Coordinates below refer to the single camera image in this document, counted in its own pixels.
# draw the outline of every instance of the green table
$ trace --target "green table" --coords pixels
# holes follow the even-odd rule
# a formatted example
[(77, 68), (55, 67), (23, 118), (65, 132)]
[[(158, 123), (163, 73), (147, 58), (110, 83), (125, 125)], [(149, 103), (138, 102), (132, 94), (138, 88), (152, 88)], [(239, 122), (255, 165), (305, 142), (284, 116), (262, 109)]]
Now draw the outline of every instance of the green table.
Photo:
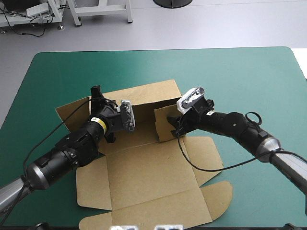
[[(0, 130), (0, 184), (22, 174), (30, 148), (60, 122), (55, 108), (90, 94), (175, 79), (181, 92), (202, 86), (221, 112), (258, 112), (262, 127), (285, 149), (307, 157), (307, 86), (289, 48), (233, 48), (116, 52), (40, 53), (36, 55)], [(68, 131), (62, 127), (32, 157), (47, 152)], [(212, 136), (225, 166), (251, 158), (232, 139)], [(307, 225), (305, 197), (273, 166), (255, 161), (222, 172), (210, 183), (229, 180), (234, 196), (227, 212), (207, 226)], [(77, 226), (103, 211), (76, 203), (75, 173), (46, 191), (23, 200), (7, 225)]]

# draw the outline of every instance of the black robotic arm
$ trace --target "black robotic arm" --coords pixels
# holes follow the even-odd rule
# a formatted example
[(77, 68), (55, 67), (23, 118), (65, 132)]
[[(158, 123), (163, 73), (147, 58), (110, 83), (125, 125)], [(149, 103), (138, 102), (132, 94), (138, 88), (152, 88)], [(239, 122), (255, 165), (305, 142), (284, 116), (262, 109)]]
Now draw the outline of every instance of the black robotic arm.
[(114, 132), (134, 130), (130, 101), (122, 100), (118, 106), (114, 101), (104, 98), (100, 86), (94, 86), (91, 92), (92, 98), (74, 111), (90, 101), (91, 114), (86, 122), (33, 163), (28, 166), (24, 163), (25, 175), (0, 189), (0, 216), (33, 191), (45, 190), (73, 169), (91, 163), (99, 155), (98, 143), (103, 137), (107, 143), (113, 143)]
[[(237, 112), (229, 114), (216, 112), (213, 100), (205, 99), (203, 88), (189, 90), (177, 101), (177, 108), (183, 115), (167, 118), (169, 123), (176, 128), (172, 131), (174, 137), (201, 129), (233, 138), (261, 162), (269, 162), (274, 165), (307, 195), (306, 160), (295, 153), (283, 150), (277, 138), (261, 129), (262, 120), (257, 113), (249, 112), (243, 115)], [(258, 117), (258, 122), (248, 117), (248, 114), (251, 113)]]

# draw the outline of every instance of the wire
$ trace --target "wire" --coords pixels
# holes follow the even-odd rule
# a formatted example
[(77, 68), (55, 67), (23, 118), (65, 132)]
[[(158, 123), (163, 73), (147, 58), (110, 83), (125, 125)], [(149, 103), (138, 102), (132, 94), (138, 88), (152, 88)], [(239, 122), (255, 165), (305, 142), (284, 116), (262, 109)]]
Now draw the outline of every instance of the wire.
[(47, 26), (52, 23), (53, 19), (54, 19), (54, 16), (52, 16), (51, 22), (47, 21), (47, 23), (44, 26), (43, 33), (41, 35), (35, 35), (35, 34), (29, 34), (29, 33), (21, 33), (20, 35), (31, 35), (31, 36), (34, 36), (34, 37), (42, 37), (45, 34)]
[(220, 171), (232, 169), (232, 168), (235, 168), (235, 167), (238, 167), (238, 166), (241, 166), (241, 165), (250, 163), (250, 162), (252, 162), (252, 161), (254, 161), (254, 160), (257, 160), (257, 159), (259, 159), (259, 158), (261, 158), (261, 157), (263, 157), (263, 156), (265, 156), (265, 155), (268, 155), (268, 154), (271, 155), (271, 156), (270, 156), (270, 162), (271, 162), (271, 158), (272, 158), (273, 155), (275, 155), (275, 153), (282, 153), (282, 154), (294, 155), (294, 156), (298, 157), (299, 159), (301, 159), (302, 161), (304, 161), (305, 163), (307, 163), (307, 160), (306, 160), (306, 159), (304, 159), (303, 157), (301, 157), (300, 155), (298, 155), (298, 154), (296, 154), (296, 153), (293, 153), (293, 152), (290, 152), (290, 151), (284, 151), (284, 150), (276, 150), (276, 151), (264, 152), (264, 153), (260, 154), (259, 156), (254, 157), (254, 158), (252, 158), (252, 159), (250, 159), (250, 160), (243, 161), (243, 162), (241, 162), (241, 163), (238, 163), (238, 164), (235, 164), (235, 165), (232, 165), (232, 166), (228, 166), (228, 167), (226, 167), (226, 168), (221, 168), (221, 169), (202, 169), (202, 168), (196, 166), (195, 164), (193, 164), (193, 163), (188, 159), (188, 157), (187, 157), (186, 154), (184, 153), (184, 150), (183, 150), (183, 148), (182, 148), (182, 146), (181, 146), (181, 143), (180, 143), (180, 136), (179, 136), (179, 128), (180, 128), (181, 118), (182, 118), (182, 116), (179, 118), (179, 123), (178, 123), (178, 128), (177, 128), (177, 129), (178, 129), (178, 131), (177, 131), (178, 145), (179, 145), (179, 147), (180, 147), (180, 150), (181, 150), (182, 155), (183, 155), (184, 158), (187, 160), (187, 162), (188, 162), (192, 167), (194, 167), (194, 168), (197, 169), (197, 170), (204, 171), (204, 172), (212, 172), (212, 173), (213, 173), (213, 172), (220, 172)]
[(21, 190), (19, 191), (17, 197), (15, 198), (13, 204), (10, 206), (9, 210), (7, 211), (6, 215), (4, 216), (4, 218), (2, 219), (1, 223), (0, 223), (0, 227), (4, 224), (4, 222), (6, 221), (6, 219), (9, 217), (10, 213), (12, 212), (12, 210), (14, 209), (14, 207), (16, 206), (16, 204), (18, 203), (25, 187), (26, 187), (26, 183), (28, 181), (28, 175), (27, 175), (27, 171), (26, 171), (26, 164), (27, 164), (27, 161), (29, 160), (31, 154), (33, 153), (33, 151), (39, 147), (45, 140), (47, 140), (58, 128), (61, 127), (61, 125), (63, 125), (74, 113), (76, 113), (82, 106), (84, 106), (85, 104), (87, 104), (88, 102), (91, 102), (91, 101), (99, 101), (99, 100), (104, 100), (104, 101), (107, 101), (107, 102), (110, 102), (112, 103), (113, 105), (115, 105), (116, 107), (118, 107), (118, 105), (116, 104), (116, 102), (108, 99), (108, 98), (100, 98), (100, 97), (96, 97), (96, 98), (91, 98), (87, 101), (85, 101), (84, 103), (82, 103), (81, 105), (79, 105), (74, 111), (72, 111), (61, 123), (59, 123), (51, 132), (49, 132), (47, 134), (47, 136), (45, 136), (40, 142), (38, 142), (27, 154), (24, 162), (23, 162), (23, 170), (24, 170), (24, 176), (25, 176), (25, 183), (23, 185), (23, 187), (21, 188)]
[[(35, 34), (30, 34), (30, 33), (20, 33), (20, 32), (17, 32), (16, 30), (14, 30), (14, 28), (11, 26), (11, 24), (10, 24), (10, 22), (9, 22), (7, 16), (6, 16), (6, 14), (7, 14), (7, 13), (10, 13), (10, 12), (5, 11), (5, 10), (3, 10), (3, 9), (1, 9), (1, 8), (0, 8), (0, 10), (2, 11), (1, 14), (4, 14), (4, 17), (5, 17), (5, 19), (6, 19), (6, 22), (7, 22), (8, 25), (9, 25), (9, 28), (10, 28), (14, 33), (16, 33), (16, 34), (18, 34), (18, 35), (31, 35), (31, 36), (34, 36), (34, 37), (42, 37), (42, 36), (45, 34), (45, 31), (46, 31), (46, 28), (47, 28), (48, 24), (51, 24), (51, 23), (53, 22), (53, 19), (54, 19), (54, 16), (52, 16), (51, 22), (49, 22), (50, 18), (47, 19), (47, 22), (46, 22), (46, 24), (45, 24), (45, 26), (44, 26), (44, 30), (43, 30), (43, 32), (42, 32), (41, 35), (35, 35)], [(34, 19), (39, 18), (39, 17), (41, 17), (43, 20), (45, 20), (42, 16), (37, 16), (37, 17), (34, 17), (34, 18), (30, 21), (30, 24), (31, 24), (31, 22), (32, 22)]]

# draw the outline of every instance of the white device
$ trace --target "white device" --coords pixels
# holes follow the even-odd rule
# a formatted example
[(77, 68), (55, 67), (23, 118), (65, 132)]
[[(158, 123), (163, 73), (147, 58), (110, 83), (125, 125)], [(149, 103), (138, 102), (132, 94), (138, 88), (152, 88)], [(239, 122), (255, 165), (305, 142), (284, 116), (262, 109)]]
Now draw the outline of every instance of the white device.
[(48, 11), (49, 11), (49, 6), (48, 6), (48, 3), (45, 2), (45, 3), (39, 4), (37, 6), (28, 8), (27, 9), (27, 16), (33, 17), (33, 16), (39, 15), (41, 13), (46, 13)]

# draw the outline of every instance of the brown cardboard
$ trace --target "brown cardboard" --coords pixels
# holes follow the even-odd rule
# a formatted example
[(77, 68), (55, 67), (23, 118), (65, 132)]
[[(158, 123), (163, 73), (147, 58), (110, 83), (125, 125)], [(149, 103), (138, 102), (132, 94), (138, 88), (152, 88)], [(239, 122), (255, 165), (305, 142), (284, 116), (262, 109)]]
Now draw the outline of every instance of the brown cardboard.
[(108, 229), (110, 225), (138, 225), (153, 230), (159, 224), (184, 224), (185, 228), (212, 222), (228, 208), (232, 186), (227, 181), (201, 189), (164, 196), (139, 205), (81, 220), (81, 230)]
[[(138, 225), (154, 229), (157, 224), (183, 224), (185, 228), (213, 221), (229, 206), (232, 188), (228, 182), (202, 189), (218, 172), (194, 170), (170, 135), (168, 115), (176, 116), (180, 92), (174, 80), (104, 94), (116, 100), (131, 100), (136, 130), (116, 133), (116, 142), (101, 141), (106, 154), (77, 170), (77, 202), (80, 206), (112, 210), (80, 222), (80, 229), (108, 229), (111, 225)], [(88, 98), (57, 109), (64, 119)], [(88, 106), (66, 126), (77, 129), (89, 115)], [(189, 159), (208, 169), (222, 168), (222, 160), (209, 137), (183, 137), (181, 145)]]

